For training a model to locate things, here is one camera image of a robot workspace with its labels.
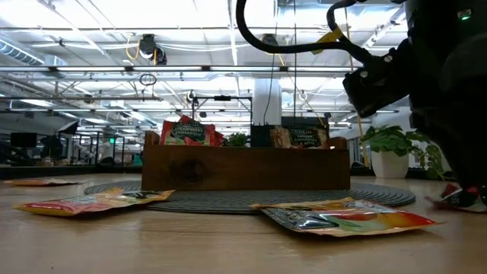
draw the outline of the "wooden box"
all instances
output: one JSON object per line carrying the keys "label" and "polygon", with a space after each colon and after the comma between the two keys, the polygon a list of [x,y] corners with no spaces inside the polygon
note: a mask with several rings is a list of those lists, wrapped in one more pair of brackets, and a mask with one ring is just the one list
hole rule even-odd
{"label": "wooden box", "polygon": [[146,132],[143,190],[347,190],[346,140],[334,149],[229,148],[159,145]]}

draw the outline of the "green plant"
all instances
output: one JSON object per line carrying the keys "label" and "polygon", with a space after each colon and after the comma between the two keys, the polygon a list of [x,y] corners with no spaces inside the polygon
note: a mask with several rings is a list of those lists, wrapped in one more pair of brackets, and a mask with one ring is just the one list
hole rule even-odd
{"label": "green plant", "polygon": [[244,133],[232,133],[228,137],[228,144],[230,146],[243,147],[245,146],[245,141],[247,140],[247,135]]}
{"label": "green plant", "polygon": [[[426,143],[426,149],[421,149],[413,145],[412,141]],[[374,128],[371,126],[361,142],[368,142],[374,152],[393,151],[397,156],[405,156],[409,153],[419,159],[419,164],[426,169],[428,178],[447,179],[444,174],[443,164],[441,163],[441,151],[427,136],[419,132],[406,132],[400,126],[381,126]]]}

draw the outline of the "desk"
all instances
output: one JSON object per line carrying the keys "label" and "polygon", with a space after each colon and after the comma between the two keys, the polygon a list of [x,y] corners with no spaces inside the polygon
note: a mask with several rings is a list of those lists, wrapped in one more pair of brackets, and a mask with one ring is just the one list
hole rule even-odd
{"label": "desk", "polygon": [[404,209],[445,225],[374,237],[303,237],[265,216],[128,211],[104,218],[67,219],[11,209],[82,195],[98,183],[138,180],[139,174],[95,174],[77,186],[0,186],[0,267],[21,273],[483,273],[487,216],[430,209],[423,199],[444,183],[352,181],[408,189],[417,202]]}

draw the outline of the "round gray mat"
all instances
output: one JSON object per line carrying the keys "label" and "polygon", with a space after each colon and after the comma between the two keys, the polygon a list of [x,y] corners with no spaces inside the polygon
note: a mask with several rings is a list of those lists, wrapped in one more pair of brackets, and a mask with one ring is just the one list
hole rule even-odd
{"label": "round gray mat", "polygon": [[[86,194],[100,193],[112,188],[140,190],[140,181],[124,181],[90,186]],[[254,203],[273,204],[281,202],[313,202],[328,199],[366,199],[386,206],[403,206],[415,201],[408,190],[369,183],[352,183],[350,190],[218,190],[218,191],[176,191],[167,202],[156,202],[148,209],[169,212],[200,212],[225,214],[256,214],[249,205]]]}

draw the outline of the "snack bag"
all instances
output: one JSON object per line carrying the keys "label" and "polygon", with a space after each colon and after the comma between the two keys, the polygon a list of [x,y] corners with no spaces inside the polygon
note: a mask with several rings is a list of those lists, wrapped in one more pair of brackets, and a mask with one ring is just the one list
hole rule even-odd
{"label": "snack bag", "polygon": [[397,233],[437,224],[419,215],[352,198],[252,207],[293,231],[335,237]]}
{"label": "snack bag", "polygon": [[4,183],[10,186],[63,186],[69,184],[77,184],[81,182],[60,180],[60,179],[46,179],[46,180],[6,180]]}
{"label": "snack bag", "polygon": [[215,126],[164,121],[161,145],[212,145]]}
{"label": "snack bag", "polygon": [[45,202],[32,202],[15,207],[18,210],[52,216],[74,216],[88,212],[101,212],[108,209],[141,205],[148,202],[164,201],[174,190],[126,191],[109,190],[86,196],[76,196]]}
{"label": "snack bag", "polygon": [[[178,122],[179,123],[198,123],[198,124],[201,124],[200,122],[195,121],[194,119],[191,119],[186,115],[182,115]],[[214,137],[214,140],[213,140],[213,143],[211,144],[211,146],[220,146],[222,141],[223,141],[223,134],[215,131],[215,137]]]}
{"label": "snack bag", "polygon": [[463,191],[453,183],[449,183],[438,198],[426,196],[438,209],[459,210],[464,212],[487,213],[487,205],[482,201],[477,187]]}
{"label": "snack bag", "polygon": [[276,126],[270,132],[274,148],[329,148],[325,129]]}

